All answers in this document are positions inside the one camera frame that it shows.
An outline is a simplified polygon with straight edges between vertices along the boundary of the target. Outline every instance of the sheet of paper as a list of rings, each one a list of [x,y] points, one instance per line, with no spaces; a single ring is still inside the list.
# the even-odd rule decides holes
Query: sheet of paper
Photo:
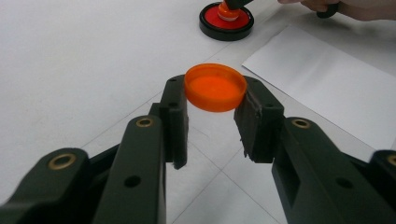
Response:
[[[396,137],[396,78],[289,26],[243,65],[375,149]]]

